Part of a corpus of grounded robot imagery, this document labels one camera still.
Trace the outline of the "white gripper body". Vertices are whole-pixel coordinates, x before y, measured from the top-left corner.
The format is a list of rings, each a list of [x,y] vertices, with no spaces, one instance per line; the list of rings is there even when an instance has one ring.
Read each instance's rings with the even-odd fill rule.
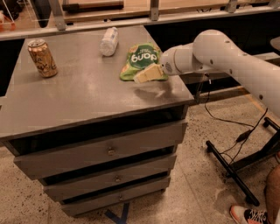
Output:
[[[174,64],[174,55],[176,50],[170,48],[164,51],[160,56],[160,66],[162,67],[165,74],[175,75],[177,73],[175,64]]]

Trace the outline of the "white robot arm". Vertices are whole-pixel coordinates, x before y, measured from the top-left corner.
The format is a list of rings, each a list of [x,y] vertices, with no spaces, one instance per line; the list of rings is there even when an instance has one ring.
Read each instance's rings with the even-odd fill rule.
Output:
[[[137,73],[134,82],[143,83],[163,75],[225,73],[280,116],[280,66],[251,56],[221,31],[201,32],[191,44],[172,47],[157,64]]]

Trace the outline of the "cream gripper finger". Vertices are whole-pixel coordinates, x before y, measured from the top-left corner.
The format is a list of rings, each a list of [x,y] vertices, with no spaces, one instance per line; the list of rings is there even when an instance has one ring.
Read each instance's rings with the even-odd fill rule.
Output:
[[[144,83],[161,78],[164,75],[159,64],[150,64],[134,76],[135,83]]]

